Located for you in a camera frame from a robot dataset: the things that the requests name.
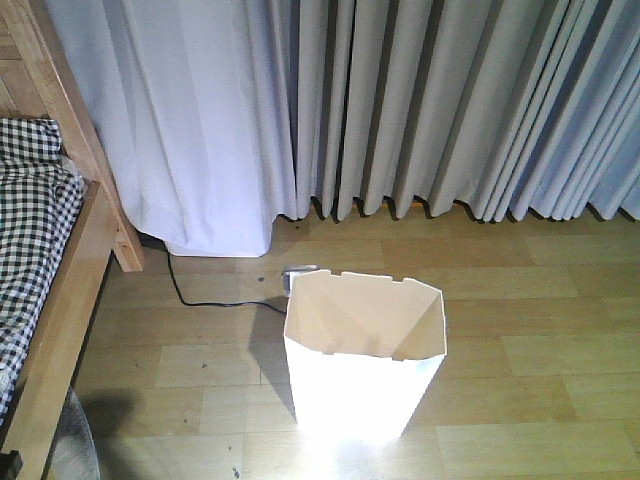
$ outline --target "white curtain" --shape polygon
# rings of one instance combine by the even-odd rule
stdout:
[[[640,217],[636,0],[47,0],[125,211],[256,256],[278,214]]]
[[[48,2],[125,212],[178,255],[257,256],[295,217],[287,44],[265,2]]]

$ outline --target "floor plank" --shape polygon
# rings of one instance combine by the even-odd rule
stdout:
[[[638,470],[620,422],[436,427],[448,478]]]
[[[302,435],[284,317],[185,307],[146,249],[144,272],[110,265],[75,385],[103,478],[640,479],[636,222],[492,224],[455,206],[274,228],[261,258],[173,258],[185,296],[284,308],[280,273],[300,263],[441,288],[448,356],[403,436]]]

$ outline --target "curtain fold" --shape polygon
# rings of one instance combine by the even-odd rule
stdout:
[[[353,21],[348,72],[344,40],[327,57],[340,68],[315,64],[314,85],[332,89],[315,112],[334,133],[324,160],[322,148],[313,163],[298,149],[299,169],[325,173],[317,184],[298,170],[299,181],[313,178],[298,185],[302,216],[309,193],[323,215],[335,206],[339,220],[354,198],[372,214],[389,197],[399,217],[415,197],[432,215],[459,200],[485,221],[507,211],[522,219],[530,208],[570,219],[589,202],[605,218],[623,205],[638,209],[637,159],[629,159],[640,141],[628,137],[637,118],[630,89],[640,72],[638,2],[361,1],[353,20],[353,2],[345,10],[333,3],[328,16],[300,16],[301,43],[319,19],[325,28]],[[613,184],[616,194],[606,193]]]
[[[312,198],[640,216],[636,0],[47,3],[125,211],[174,253],[260,255]]]

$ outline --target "checkered bedding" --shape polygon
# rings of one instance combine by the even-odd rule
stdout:
[[[0,119],[0,424],[82,205],[53,120]]]

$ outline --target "power cord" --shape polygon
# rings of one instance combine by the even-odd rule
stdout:
[[[178,294],[178,298],[180,299],[180,303],[187,307],[242,307],[244,305],[259,305],[261,307],[267,307],[273,310],[274,312],[278,312],[281,315],[286,315],[287,312],[285,310],[280,310],[278,307],[271,305],[267,302],[259,302],[259,301],[247,301],[247,302],[233,302],[233,303],[224,303],[224,302],[188,302],[182,296],[182,292],[180,291],[180,287],[178,286],[178,282],[176,281],[176,276],[173,273],[173,265],[171,265],[171,254],[168,250],[164,249],[167,254],[167,265],[169,266],[169,274],[171,276],[171,281],[173,282],[173,286],[176,289],[176,293]]]

